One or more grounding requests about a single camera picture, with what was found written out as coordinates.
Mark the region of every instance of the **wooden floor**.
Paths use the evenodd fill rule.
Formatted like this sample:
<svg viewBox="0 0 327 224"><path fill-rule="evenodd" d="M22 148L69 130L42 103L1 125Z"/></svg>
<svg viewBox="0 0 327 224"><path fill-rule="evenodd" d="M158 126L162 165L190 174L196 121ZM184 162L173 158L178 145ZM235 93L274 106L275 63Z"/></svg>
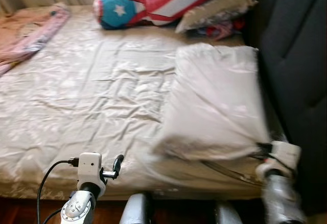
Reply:
<svg viewBox="0 0 327 224"><path fill-rule="evenodd" d="M41 202L41 221L59 209L64 201L44 200ZM118 224L125 201L99 201L94 224ZM0 198L0 224L36 224L36 201ZM155 224L214 224L214 203L195 200L158 200L154 202ZM235 207L244 224L263 224L262 205L259 201L237 201ZM48 224L60 223L60 215Z"/></svg>

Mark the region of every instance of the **folded blanket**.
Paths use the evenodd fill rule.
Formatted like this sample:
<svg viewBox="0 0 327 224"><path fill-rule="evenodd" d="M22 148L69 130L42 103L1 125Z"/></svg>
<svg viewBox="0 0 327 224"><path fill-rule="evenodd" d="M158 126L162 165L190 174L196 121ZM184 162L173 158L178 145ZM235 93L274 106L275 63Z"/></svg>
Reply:
<svg viewBox="0 0 327 224"><path fill-rule="evenodd" d="M257 49L199 43L179 48L176 79L153 153L189 161L234 161L270 143Z"/></svg>
<svg viewBox="0 0 327 224"><path fill-rule="evenodd" d="M23 9L0 18L0 76L41 50L69 16L65 5L55 4L42 12Z"/></svg>

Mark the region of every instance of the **bed frame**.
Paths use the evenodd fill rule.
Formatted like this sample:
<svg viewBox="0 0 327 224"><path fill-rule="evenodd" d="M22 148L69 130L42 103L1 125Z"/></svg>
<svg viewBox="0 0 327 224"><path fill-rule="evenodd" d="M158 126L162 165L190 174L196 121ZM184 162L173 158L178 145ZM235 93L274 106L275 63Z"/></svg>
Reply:
<svg viewBox="0 0 327 224"><path fill-rule="evenodd" d="M245 40L289 142L302 148L296 187L307 215L327 210L326 0L258 0Z"/></svg>

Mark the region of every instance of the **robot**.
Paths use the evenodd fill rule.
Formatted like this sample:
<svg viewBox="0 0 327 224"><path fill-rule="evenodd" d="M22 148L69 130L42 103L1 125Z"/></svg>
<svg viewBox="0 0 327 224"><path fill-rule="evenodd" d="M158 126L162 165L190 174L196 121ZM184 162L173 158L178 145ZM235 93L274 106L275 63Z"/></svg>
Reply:
<svg viewBox="0 0 327 224"><path fill-rule="evenodd" d="M298 194L292 187L299 155L298 146L274 141L264 163L256 169L258 178L264 182L262 198L269 224L306 223L299 207ZM124 156L116 158L112 171L104 171L101 159L101 154L89 152L71 159L72 165L78 167L78 190L61 209L61 224L92 223L97 199L106 189L106 178L116 179L119 176ZM145 193L132 195L120 224L150 224L150 200L150 196ZM227 202L217 201L215 214L216 224L242 224L237 212Z"/></svg>

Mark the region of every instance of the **silver bedsheet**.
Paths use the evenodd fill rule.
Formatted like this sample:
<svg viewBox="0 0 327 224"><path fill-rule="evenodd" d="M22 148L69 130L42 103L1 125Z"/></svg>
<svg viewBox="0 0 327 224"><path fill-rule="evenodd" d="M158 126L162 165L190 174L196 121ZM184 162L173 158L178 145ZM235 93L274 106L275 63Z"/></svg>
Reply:
<svg viewBox="0 0 327 224"><path fill-rule="evenodd" d="M187 38L172 28L103 31L90 7L71 10L72 18L42 51L0 78L0 196L35 198L54 162L86 151L100 152L106 169L116 155L126 156L102 199L143 190L180 198L259 195L258 186L201 163L147 151L160 131L176 49L208 39ZM214 44L243 42L236 36ZM254 174L255 162L234 164ZM76 179L76 168L59 165L44 198L67 198Z"/></svg>

